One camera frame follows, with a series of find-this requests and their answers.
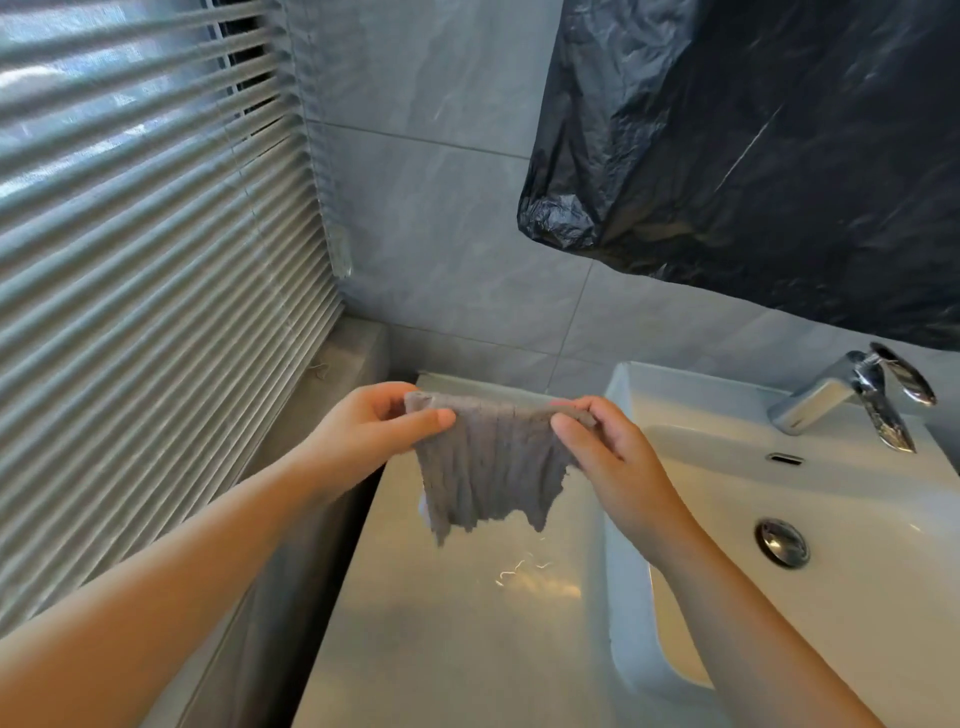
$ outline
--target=countertop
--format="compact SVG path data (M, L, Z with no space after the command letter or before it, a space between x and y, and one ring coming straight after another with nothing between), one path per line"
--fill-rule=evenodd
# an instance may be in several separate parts
M547 402L424 375L420 387ZM716 708L630 694L610 657L603 519L571 473L542 533L522 514L455 528L418 512L417 457L387 465L294 728L726 726Z

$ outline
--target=white sink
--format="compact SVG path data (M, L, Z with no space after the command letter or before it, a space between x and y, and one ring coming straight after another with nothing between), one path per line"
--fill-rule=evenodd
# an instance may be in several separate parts
M640 425L713 540L891 728L960 724L960 477L917 418L917 454L844 404L799 437L769 425L782 393L621 364L608 397ZM793 466L773 452L804 460ZM757 521L791 523L809 564L783 569ZM709 701L712 685L663 577L608 520L613 660L628 686Z

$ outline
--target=gray tile wall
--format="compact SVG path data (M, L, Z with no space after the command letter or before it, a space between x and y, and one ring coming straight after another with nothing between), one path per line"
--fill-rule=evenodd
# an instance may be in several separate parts
M302 32L319 91L306 113L326 132L350 234L344 293L353 313L392 325L395 365L561 396L601 392L622 360L790 388L865 346L861 334L623 276L516 231L561 4L311 6ZM895 348L938 389L943 404L925 415L960 459L960 354Z

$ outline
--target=black plastic bag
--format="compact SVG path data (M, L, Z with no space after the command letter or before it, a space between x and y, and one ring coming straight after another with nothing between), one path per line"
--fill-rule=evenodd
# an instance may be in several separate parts
M567 0L517 220L960 350L960 3Z

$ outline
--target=gray cloth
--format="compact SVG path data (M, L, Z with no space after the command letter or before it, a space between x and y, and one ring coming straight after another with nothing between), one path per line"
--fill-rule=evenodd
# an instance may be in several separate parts
M554 499L564 489L566 468L575 460L550 429L550 418L564 412L590 429L588 412L554 405L533 409L476 397L411 392L406 411L452 409L456 424L419 442L430 526L442 546L451 525L470 532L479 521L501 521L523 511L538 531Z

